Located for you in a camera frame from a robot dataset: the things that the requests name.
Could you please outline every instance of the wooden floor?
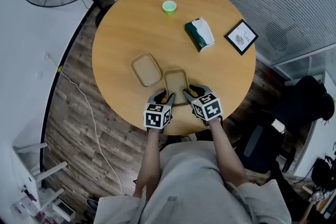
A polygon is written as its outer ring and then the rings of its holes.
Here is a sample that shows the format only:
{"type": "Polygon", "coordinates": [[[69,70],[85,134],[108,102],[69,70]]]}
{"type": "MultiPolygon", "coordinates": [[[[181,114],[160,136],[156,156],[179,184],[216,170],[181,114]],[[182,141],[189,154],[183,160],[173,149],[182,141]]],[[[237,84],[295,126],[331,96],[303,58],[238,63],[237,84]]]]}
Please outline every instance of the wooden floor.
{"type": "MultiPolygon", "coordinates": [[[[95,9],[81,29],[66,59],[63,72],[86,94],[92,105],[97,123],[97,135],[104,155],[118,173],[123,193],[132,195],[146,144],[146,132],[120,118],[105,102],[95,83],[91,50],[96,33],[95,9]]],[[[224,121],[224,129],[231,141],[242,134],[241,125],[249,125],[253,109],[251,104],[275,105],[286,88],[283,78],[257,61],[253,83],[237,110],[224,121]]],[[[68,166],[46,179],[54,189],[64,188],[61,198],[76,212],[77,219],[87,210],[86,199],[118,195],[119,182],[100,154],[93,121],[84,96],[65,77],[60,76],[52,99],[44,152],[44,169],[67,161],[68,166]]],[[[268,175],[248,171],[253,182],[263,184],[268,175]]],[[[292,183],[296,178],[286,175],[292,183]]],[[[294,185],[300,190],[302,184],[294,185]]]]}

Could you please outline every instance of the paper cup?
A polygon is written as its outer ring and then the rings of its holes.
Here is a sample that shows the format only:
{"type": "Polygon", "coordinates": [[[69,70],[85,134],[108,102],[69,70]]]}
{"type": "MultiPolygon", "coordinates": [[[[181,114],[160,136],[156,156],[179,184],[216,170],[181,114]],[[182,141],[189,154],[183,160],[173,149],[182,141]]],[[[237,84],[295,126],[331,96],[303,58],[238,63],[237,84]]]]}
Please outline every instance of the paper cup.
{"type": "Polygon", "coordinates": [[[176,11],[176,3],[172,0],[163,2],[162,8],[168,16],[172,16],[176,11]]]}

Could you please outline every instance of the cardboard tray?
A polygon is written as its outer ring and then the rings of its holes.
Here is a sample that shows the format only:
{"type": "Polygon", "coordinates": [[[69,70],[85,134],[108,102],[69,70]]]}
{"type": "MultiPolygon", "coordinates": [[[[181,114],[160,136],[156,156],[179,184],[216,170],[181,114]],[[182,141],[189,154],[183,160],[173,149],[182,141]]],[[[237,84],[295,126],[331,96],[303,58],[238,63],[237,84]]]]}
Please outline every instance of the cardboard tray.
{"type": "Polygon", "coordinates": [[[143,53],[131,61],[131,69],[143,87],[150,87],[158,83],[162,74],[161,71],[150,54],[143,53]]]}
{"type": "Polygon", "coordinates": [[[189,90],[189,82],[186,72],[182,68],[174,68],[167,70],[163,74],[164,84],[169,97],[175,92],[174,105],[187,105],[188,101],[183,95],[183,90],[189,90]]]}

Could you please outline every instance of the person's left arm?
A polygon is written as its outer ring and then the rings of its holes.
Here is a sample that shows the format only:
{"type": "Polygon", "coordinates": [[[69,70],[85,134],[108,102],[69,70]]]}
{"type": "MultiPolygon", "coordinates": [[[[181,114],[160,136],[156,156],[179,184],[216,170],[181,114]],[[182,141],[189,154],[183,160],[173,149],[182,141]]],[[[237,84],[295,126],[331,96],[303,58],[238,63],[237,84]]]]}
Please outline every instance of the person's left arm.
{"type": "Polygon", "coordinates": [[[133,196],[141,198],[143,188],[146,187],[146,199],[149,200],[156,190],[160,177],[159,129],[149,129],[145,154],[136,182],[133,196]]]}

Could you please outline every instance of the shirt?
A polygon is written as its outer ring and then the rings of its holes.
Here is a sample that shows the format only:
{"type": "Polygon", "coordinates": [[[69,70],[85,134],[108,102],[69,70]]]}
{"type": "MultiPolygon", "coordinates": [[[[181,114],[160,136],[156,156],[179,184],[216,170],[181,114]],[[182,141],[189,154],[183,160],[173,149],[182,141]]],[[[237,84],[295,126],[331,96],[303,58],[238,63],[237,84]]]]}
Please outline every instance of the shirt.
{"type": "Polygon", "coordinates": [[[94,224],[291,223],[275,180],[223,182],[211,141],[168,145],[160,160],[162,175],[148,202],[145,191],[141,199],[100,198],[94,224]]]}

